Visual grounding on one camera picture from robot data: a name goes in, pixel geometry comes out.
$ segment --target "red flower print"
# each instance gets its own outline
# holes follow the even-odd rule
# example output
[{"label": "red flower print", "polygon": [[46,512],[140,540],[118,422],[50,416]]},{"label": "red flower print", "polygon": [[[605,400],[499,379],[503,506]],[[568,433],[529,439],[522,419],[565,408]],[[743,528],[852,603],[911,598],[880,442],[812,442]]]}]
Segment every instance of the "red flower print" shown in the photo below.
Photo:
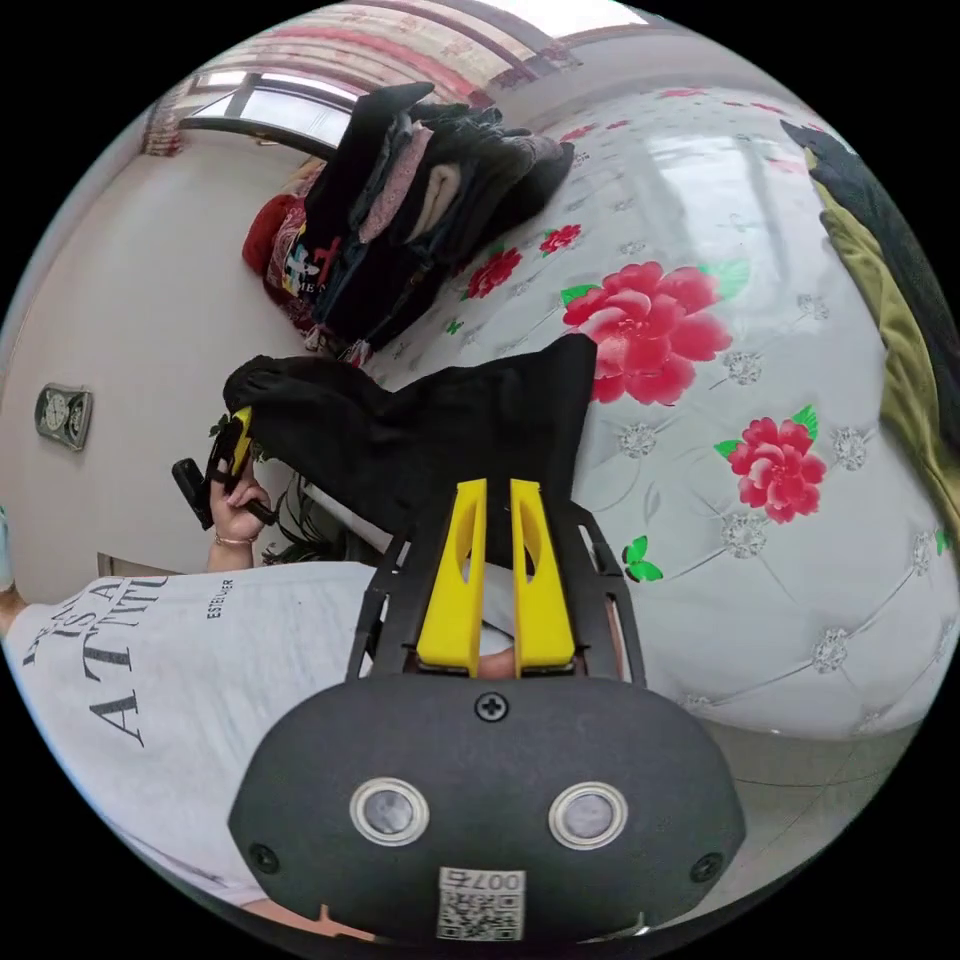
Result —
[{"label": "red flower print", "polygon": [[763,507],[777,523],[789,523],[799,513],[809,516],[820,506],[817,485],[827,465],[810,453],[813,439],[806,426],[784,420],[777,427],[770,417],[754,420],[743,431],[743,443],[727,457],[740,477],[740,502]]},{"label": "red flower print", "polygon": [[585,137],[591,130],[596,130],[597,125],[595,123],[588,123],[585,127],[577,127],[576,130],[571,130],[569,133],[565,133],[561,138],[561,143],[566,143],[568,140],[579,140],[581,137]]},{"label": "red flower print", "polygon": [[551,230],[547,234],[547,239],[540,244],[540,249],[543,251],[543,255],[546,256],[548,253],[556,253],[558,250],[562,250],[564,247],[569,247],[577,237],[580,236],[580,224],[579,223],[568,223],[565,227],[561,227],[559,230]]},{"label": "red flower print", "polygon": [[664,90],[657,99],[665,100],[667,97],[696,97],[706,92],[703,87],[683,87],[680,90]]},{"label": "red flower print", "polygon": [[501,283],[506,283],[522,259],[523,256],[516,247],[495,253],[482,267],[474,271],[464,299],[483,298]]},{"label": "red flower print", "polygon": [[768,103],[751,103],[751,107],[759,107],[761,110],[769,110],[771,113],[779,113],[783,116],[787,115],[786,110],[781,110],[779,107],[771,107]]},{"label": "red flower print", "polygon": [[664,275],[651,260],[571,300],[563,322],[597,344],[593,398],[612,403],[628,393],[639,403],[676,403],[694,381],[693,364],[732,342],[705,310],[719,299],[715,283],[696,267]]}]

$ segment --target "white clothing item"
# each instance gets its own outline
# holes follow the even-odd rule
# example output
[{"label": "white clothing item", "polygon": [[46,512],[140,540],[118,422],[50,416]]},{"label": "white clothing item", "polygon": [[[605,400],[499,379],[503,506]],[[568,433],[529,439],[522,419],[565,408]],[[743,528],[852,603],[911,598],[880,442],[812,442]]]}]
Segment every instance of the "white clothing item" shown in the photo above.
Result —
[{"label": "white clothing item", "polygon": [[[304,563],[98,580],[28,607],[4,648],[47,745],[98,814],[149,859],[243,906],[264,894],[230,837],[230,808],[270,728],[343,680],[372,574]],[[487,591],[492,616],[509,632],[500,592]],[[484,631],[482,652],[507,646]]]}]

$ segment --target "floor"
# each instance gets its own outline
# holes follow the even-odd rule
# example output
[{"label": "floor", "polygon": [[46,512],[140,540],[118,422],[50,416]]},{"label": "floor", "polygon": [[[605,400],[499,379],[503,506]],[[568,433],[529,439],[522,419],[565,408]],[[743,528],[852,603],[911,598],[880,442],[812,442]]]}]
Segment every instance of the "floor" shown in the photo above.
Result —
[{"label": "floor", "polygon": [[747,837],[713,890],[674,923],[761,889],[836,840],[873,799],[917,730],[816,743],[706,721],[704,726],[730,765]]}]

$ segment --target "wall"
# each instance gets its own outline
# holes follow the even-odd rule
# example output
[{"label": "wall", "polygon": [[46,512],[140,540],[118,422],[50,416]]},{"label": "wall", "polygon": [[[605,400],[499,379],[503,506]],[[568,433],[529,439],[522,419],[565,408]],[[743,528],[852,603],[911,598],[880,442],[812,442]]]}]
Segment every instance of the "wall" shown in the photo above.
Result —
[{"label": "wall", "polygon": [[73,233],[96,199],[113,179],[139,153],[143,135],[147,129],[149,111],[133,121],[110,146],[97,158],[83,175],[73,192],[57,211],[50,226],[37,245],[27,264],[17,291],[7,308],[7,315],[0,326],[0,403],[7,365],[14,349],[27,310],[37,294],[43,278],[57,254],[63,249],[67,238]]},{"label": "wall", "polygon": [[651,27],[649,33],[586,43],[573,49],[583,66],[563,70],[515,90],[489,86],[511,126],[543,128],[599,100],[658,87],[697,83],[745,88],[759,95],[797,98],[772,77],[726,47],[680,27]]},{"label": "wall", "polygon": [[[302,349],[240,257],[257,210],[299,161],[231,134],[197,136],[173,159],[126,166],[45,276],[53,258],[38,251],[0,407],[0,502],[29,599],[55,602],[95,579],[98,553],[203,568],[209,534],[170,467],[205,460],[227,374],[257,353]],[[79,455],[36,433],[34,404],[51,381],[94,393]],[[262,472],[274,495],[286,476]]]}]

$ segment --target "red pillow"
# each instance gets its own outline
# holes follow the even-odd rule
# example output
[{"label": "red pillow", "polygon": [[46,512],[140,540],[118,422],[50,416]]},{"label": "red pillow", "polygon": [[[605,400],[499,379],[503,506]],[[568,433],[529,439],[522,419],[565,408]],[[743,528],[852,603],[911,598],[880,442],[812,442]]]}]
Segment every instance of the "red pillow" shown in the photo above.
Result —
[{"label": "red pillow", "polygon": [[297,198],[292,194],[281,193],[268,200],[254,219],[243,244],[243,259],[258,277],[266,275],[274,237],[283,225],[287,211],[296,202]]}]

